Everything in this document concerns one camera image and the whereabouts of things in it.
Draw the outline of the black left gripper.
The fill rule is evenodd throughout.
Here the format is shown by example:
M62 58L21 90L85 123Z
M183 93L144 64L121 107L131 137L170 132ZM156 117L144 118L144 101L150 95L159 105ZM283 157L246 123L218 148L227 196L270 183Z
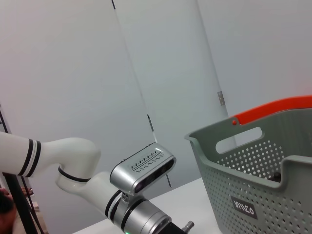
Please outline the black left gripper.
M167 225L167 234L185 234L185 232L182 229L180 229L177 225L170 222Z

